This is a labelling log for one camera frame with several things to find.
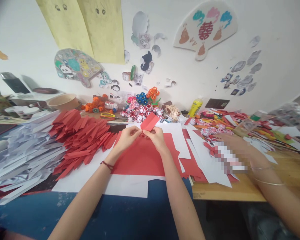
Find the scissors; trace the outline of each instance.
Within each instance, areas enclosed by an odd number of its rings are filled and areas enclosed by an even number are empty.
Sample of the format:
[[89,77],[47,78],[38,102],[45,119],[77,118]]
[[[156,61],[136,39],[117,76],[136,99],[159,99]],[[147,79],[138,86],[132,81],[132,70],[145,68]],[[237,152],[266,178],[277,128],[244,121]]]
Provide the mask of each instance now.
[[127,118],[118,118],[116,117],[116,115],[112,114],[112,113],[101,113],[100,118],[108,118],[107,121],[113,121],[116,119],[125,119],[127,120]]

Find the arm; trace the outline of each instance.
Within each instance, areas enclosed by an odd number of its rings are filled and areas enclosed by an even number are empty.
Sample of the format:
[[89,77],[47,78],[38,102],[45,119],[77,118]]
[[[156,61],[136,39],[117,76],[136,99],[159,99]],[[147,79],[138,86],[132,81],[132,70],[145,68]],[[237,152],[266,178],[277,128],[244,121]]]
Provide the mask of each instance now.
[[[113,166],[121,153],[133,143],[141,132],[135,126],[124,129],[117,145],[104,162]],[[100,165],[63,213],[49,239],[80,238],[108,185],[110,173],[110,169],[105,164]]]
[[145,130],[143,133],[152,140],[160,153],[166,175],[169,202],[179,239],[205,239],[191,197],[164,142],[162,129],[154,127],[154,133]]
[[[256,179],[275,184],[282,184],[281,179],[271,168],[267,158],[253,146],[238,136],[218,135],[226,146],[250,161],[251,169]],[[286,226],[300,238],[300,199],[285,185],[275,186],[256,181],[263,196],[276,210]]]

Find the silver bangle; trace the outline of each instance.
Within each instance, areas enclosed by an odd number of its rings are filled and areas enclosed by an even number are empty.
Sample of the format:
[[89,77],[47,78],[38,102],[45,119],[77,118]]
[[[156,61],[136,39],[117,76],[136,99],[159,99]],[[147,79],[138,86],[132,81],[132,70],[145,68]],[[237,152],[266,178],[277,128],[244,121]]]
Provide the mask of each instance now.
[[273,169],[272,166],[268,167],[268,168],[254,168],[254,167],[251,167],[252,169],[255,169],[255,170],[266,170],[266,169]]
[[256,178],[254,178],[254,179],[257,180],[258,182],[273,185],[273,186],[284,186],[285,185],[284,183],[268,183],[268,182],[260,181],[259,179],[256,179]]

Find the tan bowl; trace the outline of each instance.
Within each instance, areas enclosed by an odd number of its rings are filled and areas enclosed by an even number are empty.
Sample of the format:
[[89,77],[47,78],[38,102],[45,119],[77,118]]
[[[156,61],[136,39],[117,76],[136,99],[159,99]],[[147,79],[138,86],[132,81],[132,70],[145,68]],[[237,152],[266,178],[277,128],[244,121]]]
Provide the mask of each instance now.
[[77,95],[75,94],[63,94],[52,98],[47,102],[49,107],[56,108],[58,110],[71,110],[79,106]]

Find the panda drawing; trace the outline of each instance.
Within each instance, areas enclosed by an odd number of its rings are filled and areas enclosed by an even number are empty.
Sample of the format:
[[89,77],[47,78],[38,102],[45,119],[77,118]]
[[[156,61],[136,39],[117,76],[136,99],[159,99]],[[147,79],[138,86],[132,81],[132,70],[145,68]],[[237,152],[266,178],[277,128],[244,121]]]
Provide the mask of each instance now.
[[67,79],[74,79],[76,73],[72,72],[71,68],[68,65],[59,65],[63,75]]

